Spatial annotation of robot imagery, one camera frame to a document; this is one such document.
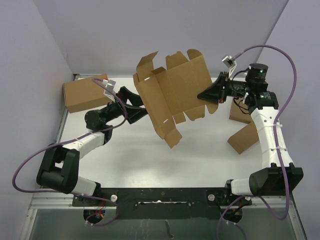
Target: connector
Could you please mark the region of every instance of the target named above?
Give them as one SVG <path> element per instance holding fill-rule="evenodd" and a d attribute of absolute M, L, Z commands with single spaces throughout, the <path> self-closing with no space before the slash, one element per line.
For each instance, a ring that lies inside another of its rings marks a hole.
<path fill-rule="evenodd" d="M 226 55 L 222 62 L 228 67 L 228 69 L 233 68 L 236 65 L 236 60 L 232 56 Z"/>
<path fill-rule="evenodd" d="M 111 93 L 115 92 L 116 82 L 110 79 L 103 79 L 102 83 L 105 84 L 105 87 L 108 90 L 108 91 L 104 90 L 103 94 L 106 95 L 109 99 L 111 99 L 114 102 L 115 97 Z"/>
<path fill-rule="evenodd" d="M 228 67 L 229 78 L 230 78 L 237 67 L 237 62 L 232 56 L 228 56 L 228 55 L 226 55 L 224 58 L 222 58 L 222 62 Z"/>

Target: gray wall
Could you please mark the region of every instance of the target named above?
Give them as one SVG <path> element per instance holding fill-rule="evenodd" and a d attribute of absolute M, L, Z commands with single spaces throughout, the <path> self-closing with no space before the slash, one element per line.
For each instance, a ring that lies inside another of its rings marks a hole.
<path fill-rule="evenodd" d="M 285 50 L 297 67 L 296 92 L 280 120 L 290 155 L 304 171 L 293 194 L 309 240 L 320 235 L 319 9 L 319 0 L 290 0 L 267 41 Z M 270 49 L 259 62 L 269 65 L 268 83 L 283 104 L 292 88 L 290 63 Z"/>
<path fill-rule="evenodd" d="M 32 0 L 0 7 L 0 232 L 19 238 L 32 194 L 11 185 L 18 165 L 51 143 L 63 112 L 62 83 L 73 78 Z M 42 156 L 26 165 L 18 185 L 34 189 Z"/>
<path fill-rule="evenodd" d="M 195 48 L 217 74 L 226 54 L 267 41 L 288 0 L 34 0 L 73 73 L 124 76 L 144 55 Z M 239 68 L 258 59 L 243 57 Z"/>

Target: black metal base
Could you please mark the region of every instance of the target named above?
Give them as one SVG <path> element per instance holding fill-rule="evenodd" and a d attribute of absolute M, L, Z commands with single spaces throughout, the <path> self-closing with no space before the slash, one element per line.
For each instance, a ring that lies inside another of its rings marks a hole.
<path fill-rule="evenodd" d="M 220 206 L 228 206 L 238 196 L 227 194 L 224 187 L 199 188 L 101 188 L 97 197 L 111 199 L 117 196 L 119 205 L 117 219 L 190 219 L 217 220 Z M 101 206 L 102 202 L 86 197 L 73 198 L 74 207 Z M 251 205 L 244 198 L 237 202 Z M 107 202 L 105 206 L 114 205 Z"/>
<path fill-rule="evenodd" d="M 289 183 L 289 192 L 304 177 L 301 167 L 295 167 L 293 163 L 289 167 L 285 167 L 286 175 Z M 272 163 L 271 167 L 266 167 L 250 175 L 249 186 L 254 196 L 284 196 L 286 195 L 284 174 L 281 167 Z"/>

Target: cardboard piece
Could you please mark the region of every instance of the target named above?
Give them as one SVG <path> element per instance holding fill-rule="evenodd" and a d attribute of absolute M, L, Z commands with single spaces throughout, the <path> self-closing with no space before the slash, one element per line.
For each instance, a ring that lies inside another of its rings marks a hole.
<path fill-rule="evenodd" d="M 103 89 L 92 82 L 92 79 L 106 79 L 107 74 L 96 75 L 63 84 L 64 103 L 70 113 L 80 112 L 111 102 L 104 95 Z"/>
<path fill-rule="evenodd" d="M 154 69 L 153 59 L 158 52 L 141 58 L 133 81 L 155 132 L 170 148 L 177 145 L 182 135 L 176 124 L 205 117 L 205 105 L 213 114 L 218 104 L 200 100 L 197 95 L 211 83 L 204 56 L 189 49 L 189 60 L 180 52 L 165 58 L 166 68 Z"/>
<path fill-rule="evenodd" d="M 243 98 L 239 98 L 239 100 L 236 100 L 236 102 L 239 103 L 241 107 L 248 109 L 247 105 L 245 105 L 242 101 L 243 101 Z M 251 116 L 249 114 L 243 114 L 240 108 L 234 103 L 233 100 L 231 103 L 229 119 L 238 121 L 244 124 L 249 124 L 252 122 Z"/>
<path fill-rule="evenodd" d="M 228 139 L 228 143 L 234 148 L 234 150 L 236 150 L 238 154 L 243 153 L 258 141 L 259 137 L 257 128 L 253 121 Z"/>

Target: white connector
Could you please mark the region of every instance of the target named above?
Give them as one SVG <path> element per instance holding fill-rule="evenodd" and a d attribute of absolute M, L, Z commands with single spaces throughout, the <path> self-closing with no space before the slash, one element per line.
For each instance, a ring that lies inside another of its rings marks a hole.
<path fill-rule="evenodd" d="M 234 73 L 236 67 L 237 67 L 237 62 L 232 56 L 226 55 L 223 59 L 222 62 L 228 67 L 229 69 L 229 78 L 231 75 Z"/>
<path fill-rule="evenodd" d="M 249 178 L 237 179 L 231 181 L 231 191 L 234 195 L 252 195 L 249 186 Z"/>
<path fill-rule="evenodd" d="M 103 94 L 114 102 L 115 97 L 111 93 L 116 94 L 120 88 L 116 87 L 116 82 L 110 79 L 103 79 L 102 84 L 105 85 L 106 89 L 108 90 L 104 90 Z"/>

